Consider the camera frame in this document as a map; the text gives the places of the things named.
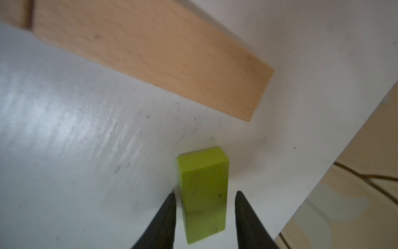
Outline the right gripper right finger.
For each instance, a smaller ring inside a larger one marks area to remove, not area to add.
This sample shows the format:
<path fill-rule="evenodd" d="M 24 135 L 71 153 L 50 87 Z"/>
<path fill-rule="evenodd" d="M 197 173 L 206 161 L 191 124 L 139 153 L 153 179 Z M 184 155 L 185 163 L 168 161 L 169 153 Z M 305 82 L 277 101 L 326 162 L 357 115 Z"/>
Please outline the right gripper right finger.
<path fill-rule="evenodd" d="M 239 249 L 278 249 L 242 191 L 235 197 L 235 223 Z"/>

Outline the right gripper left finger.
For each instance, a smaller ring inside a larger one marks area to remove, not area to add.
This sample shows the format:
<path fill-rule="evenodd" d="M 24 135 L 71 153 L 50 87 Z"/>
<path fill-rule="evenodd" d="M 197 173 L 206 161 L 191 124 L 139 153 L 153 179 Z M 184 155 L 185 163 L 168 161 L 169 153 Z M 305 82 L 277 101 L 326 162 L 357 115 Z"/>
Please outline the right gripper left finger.
<path fill-rule="evenodd" d="M 176 227 L 176 197 L 170 193 L 131 249 L 172 249 Z"/>

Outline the wooden block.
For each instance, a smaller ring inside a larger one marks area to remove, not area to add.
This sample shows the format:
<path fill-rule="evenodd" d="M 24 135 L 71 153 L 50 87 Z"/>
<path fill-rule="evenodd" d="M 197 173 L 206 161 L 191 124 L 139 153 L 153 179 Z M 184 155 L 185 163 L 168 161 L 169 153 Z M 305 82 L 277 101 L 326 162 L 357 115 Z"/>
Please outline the wooden block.
<path fill-rule="evenodd" d="M 175 1 L 36 1 L 33 33 L 244 121 L 274 72 Z"/>
<path fill-rule="evenodd" d="M 30 30 L 33 3 L 32 0 L 1 0 L 1 22 Z"/>

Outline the light green block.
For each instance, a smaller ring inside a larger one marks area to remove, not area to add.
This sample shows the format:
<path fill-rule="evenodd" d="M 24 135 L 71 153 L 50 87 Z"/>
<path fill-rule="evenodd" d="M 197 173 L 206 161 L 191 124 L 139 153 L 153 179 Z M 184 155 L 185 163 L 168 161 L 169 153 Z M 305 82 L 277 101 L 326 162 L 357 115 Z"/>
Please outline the light green block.
<path fill-rule="evenodd" d="M 220 147 L 177 157 L 180 198 L 188 244 L 226 228 L 230 161 Z"/>

